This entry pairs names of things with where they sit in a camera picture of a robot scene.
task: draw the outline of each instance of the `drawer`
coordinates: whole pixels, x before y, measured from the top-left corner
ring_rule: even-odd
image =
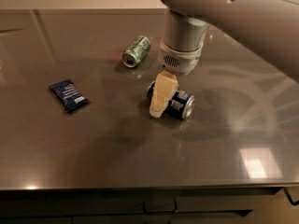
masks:
[[[29,10],[0,10],[0,31],[33,27]]]
[[[0,217],[57,217],[57,213],[45,203],[44,193],[0,193]]]
[[[279,189],[155,189],[51,193],[46,202],[59,213],[156,215],[252,210]]]
[[[143,213],[142,198],[116,198],[106,192],[51,193],[46,202],[64,216]]]
[[[99,217],[74,217],[73,224],[232,224],[243,217],[234,213],[218,214],[188,214],[188,215],[135,215],[135,216],[99,216]]]
[[[0,224],[71,224],[71,217],[1,219]]]

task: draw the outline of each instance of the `cabinet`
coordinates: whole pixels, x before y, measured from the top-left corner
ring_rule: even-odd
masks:
[[[280,188],[124,189],[0,194],[1,223],[237,223]]]

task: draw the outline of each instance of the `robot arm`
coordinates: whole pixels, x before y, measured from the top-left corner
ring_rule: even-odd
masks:
[[[162,2],[171,10],[166,15],[159,58],[166,70],[188,74],[195,67],[193,59],[200,55],[206,28],[211,23],[288,76],[299,80],[299,0]],[[179,58],[184,55],[188,55],[186,63]]]

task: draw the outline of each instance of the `can lid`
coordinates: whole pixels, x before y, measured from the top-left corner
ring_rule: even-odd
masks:
[[[125,66],[129,68],[133,68],[137,65],[135,57],[128,53],[122,54],[122,61],[125,64]]]
[[[192,96],[189,98],[187,104],[185,105],[184,111],[183,111],[183,113],[182,113],[182,115],[181,115],[181,117],[182,117],[183,119],[186,119],[186,118],[192,113],[193,108],[194,108],[194,105],[195,105],[195,98],[194,98],[194,96],[192,95]]]

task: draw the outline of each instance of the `blue can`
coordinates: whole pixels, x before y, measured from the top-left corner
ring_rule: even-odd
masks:
[[[151,101],[155,81],[152,81],[148,88],[148,99]],[[178,119],[186,119],[190,116],[195,105],[194,95],[186,91],[177,90],[171,100],[168,102],[166,112]]]

